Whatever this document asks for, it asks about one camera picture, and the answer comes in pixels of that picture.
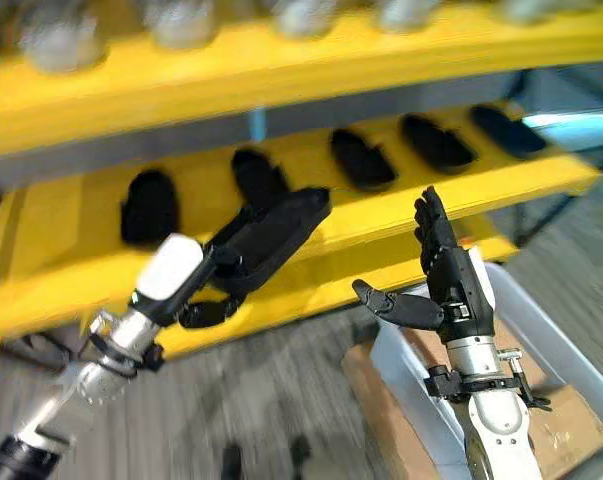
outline yellow rack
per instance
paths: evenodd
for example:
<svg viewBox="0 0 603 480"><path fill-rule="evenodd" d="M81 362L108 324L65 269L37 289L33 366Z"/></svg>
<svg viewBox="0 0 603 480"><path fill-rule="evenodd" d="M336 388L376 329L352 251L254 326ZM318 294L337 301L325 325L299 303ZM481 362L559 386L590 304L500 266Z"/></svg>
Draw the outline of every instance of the yellow rack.
<svg viewBox="0 0 603 480"><path fill-rule="evenodd" d="M264 142L262 148L282 165L293 188L332 187L334 205L331 216L285 267L287 272L299 268L301 273L282 272L278 277L287 280L273 279L272 285L263 290L265 293L251 299L260 301L264 298L260 295L264 295L291 302L287 307L282 301L277 309L266 308L268 322L287 321L317 313L321 306L327 308L349 301L351 295L346 297L343 292L350 277L380 268L365 263L368 256L382 259L399 254L396 252L401 255L409 252L410 257L398 263L416 259L416 247L402 250L403 240L397 240L397 236L414 229L414 201L430 184L436 186L450 217L456 219L553 192L578 193L589 188L599 176L596 169L556 147L549 147L535 160L513 159L472 126L464 109L432 112L429 116L441 125L457 129L477 152L478 160L460 175L440 175L401 142L397 118L362 122L354 128L365 133L371 142L380 142L399 173L399 180L390 190L375 195L355 192L349 186L329 155L329 130ZM145 168L160 167L173 178L182 209L182 231L200 241L209 239L236 214L242 203L230 169L233 152L234 148L221 148L153 164L123 165L34 184L6 195L0 206L0 340L67 323L83 312L128 297L149 253L122 243L119 203L132 179ZM473 236L476 224L471 227ZM497 237L490 234L478 238ZM373 248L376 242L381 243ZM486 247L484 254L498 258L505 255L503 247L502 243L494 251ZM348 255L357 259L356 270L351 274L344 270L348 267L344 260ZM381 266L391 264L379 261ZM328 268L332 262L335 265L343 262L343 268ZM410 265L411 269L401 268L400 274L388 275L379 284L392 287L393 282L400 285L421 278L418 262ZM326 286L314 280L308 283L308 278L323 279ZM341 285L338 291L342 293L331 290L335 282ZM315 291L310 296L315 303L290 300L307 295L308 285ZM273 295L273 290L280 294ZM239 318L248 315L249 309L243 307L245 312ZM262 321L266 320L255 321L254 325L251 320L232 325L241 324L239 331L247 331L264 328ZM230 327L219 328L219 332L225 332Z"/></svg>
<svg viewBox="0 0 603 480"><path fill-rule="evenodd" d="M489 2L445 3L420 32L390 35L370 12L299 42L268 19L225 23L203 49L169 52L140 32L127 0L98 4L106 61L72 75L0 58L0 154L254 107L520 68L603 61L603 5L538 26L493 19Z"/></svg>

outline robotic hand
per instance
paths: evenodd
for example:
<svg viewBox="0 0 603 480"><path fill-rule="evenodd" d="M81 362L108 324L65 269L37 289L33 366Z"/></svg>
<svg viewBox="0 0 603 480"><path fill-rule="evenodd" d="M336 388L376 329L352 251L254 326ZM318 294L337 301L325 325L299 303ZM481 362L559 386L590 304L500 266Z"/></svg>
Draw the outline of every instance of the robotic hand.
<svg viewBox="0 0 603 480"><path fill-rule="evenodd" d="M541 478L528 440L528 408L549 409L534 398L519 363L518 349L494 345L495 299L478 249L456 241L441 199L429 187L417 200L415 235L430 299L375 290L363 280L353 288L379 318L401 327L434 330L446 344L452 371L428 370L431 396L449 400L466 437L473 478ZM507 361L512 377L501 362Z"/></svg>

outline robotic arm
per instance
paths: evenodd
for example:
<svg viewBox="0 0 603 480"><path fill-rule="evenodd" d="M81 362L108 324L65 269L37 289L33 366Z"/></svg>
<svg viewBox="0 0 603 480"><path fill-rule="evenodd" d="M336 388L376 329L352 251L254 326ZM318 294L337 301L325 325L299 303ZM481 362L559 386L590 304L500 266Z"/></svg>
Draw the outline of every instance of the robotic arm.
<svg viewBox="0 0 603 480"><path fill-rule="evenodd" d="M99 411L140 369L157 371L162 328L177 322L205 328L223 322L261 287L330 213L329 192L302 189L266 210L247 206L205 247L172 234L138 278L121 317L102 311L78 358L33 404L0 445L0 480L43 480ZM228 292L221 302L190 303L207 283Z"/></svg>
<svg viewBox="0 0 603 480"><path fill-rule="evenodd" d="M434 330L446 345L452 371L428 370L431 396L449 400L466 437L473 478L541 478L528 440L528 408L548 409L534 398L518 349L494 344L495 299L478 249L457 245L441 199L429 187L417 200L415 235L430 298L386 294L362 280L353 288L379 318L402 327ZM508 376L502 362L509 363Z"/></svg>
<svg viewBox="0 0 603 480"><path fill-rule="evenodd" d="M139 369L158 369L162 349L154 338L177 321L192 321L190 297L223 261L219 249L204 250L182 235L168 237L139 277L126 313L97 315L78 359L0 445L0 479L48 478Z"/></svg>

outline silver metal joint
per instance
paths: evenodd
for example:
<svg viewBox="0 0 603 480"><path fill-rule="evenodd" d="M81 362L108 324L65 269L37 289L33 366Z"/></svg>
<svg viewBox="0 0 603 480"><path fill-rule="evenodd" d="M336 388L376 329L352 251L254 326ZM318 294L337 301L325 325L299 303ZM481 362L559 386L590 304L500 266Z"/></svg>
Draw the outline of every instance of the silver metal joint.
<svg viewBox="0 0 603 480"><path fill-rule="evenodd" d="M452 340L446 345L452 369L468 380L502 377L493 337L475 336Z"/></svg>
<svg viewBox="0 0 603 480"><path fill-rule="evenodd" d="M508 348L499 350L497 356L502 362L508 362L512 373L523 373L523 367L521 366L521 362L519 362L523 358L523 352L520 349Z"/></svg>
<svg viewBox="0 0 603 480"><path fill-rule="evenodd" d="M88 333L97 334L124 357L141 362L160 327L129 309L122 317L99 312ZM70 363L17 424L15 436L25 443L56 454L74 446L92 429L97 410L123 392L134 365L122 363L86 340L79 360Z"/></svg>

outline clear plastic container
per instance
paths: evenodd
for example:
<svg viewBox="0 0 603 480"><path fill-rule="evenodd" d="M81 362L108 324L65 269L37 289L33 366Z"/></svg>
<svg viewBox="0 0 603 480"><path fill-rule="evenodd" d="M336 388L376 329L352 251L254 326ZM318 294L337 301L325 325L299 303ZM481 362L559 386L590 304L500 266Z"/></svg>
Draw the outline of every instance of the clear plastic container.
<svg viewBox="0 0 603 480"><path fill-rule="evenodd" d="M137 4L144 25L161 47L203 47L218 32L214 0L143 0Z"/></svg>
<svg viewBox="0 0 603 480"><path fill-rule="evenodd" d="M96 18L72 5L35 4L24 12L19 27L19 48L40 70L71 72L105 56Z"/></svg>
<svg viewBox="0 0 603 480"><path fill-rule="evenodd" d="M334 24L337 0L279 0L272 8L277 31L291 38L319 37Z"/></svg>
<svg viewBox="0 0 603 480"><path fill-rule="evenodd" d="M375 24L385 32L406 32L425 26L437 0L380 0Z"/></svg>
<svg viewBox="0 0 603 480"><path fill-rule="evenodd" d="M500 0L497 8L505 21L527 25L548 19L556 9L556 0Z"/></svg>
<svg viewBox="0 0 603 480"><path fill-rule="evenodd" d="M597 6L599 0L556 0L557 10L585 12Z"/></svg>

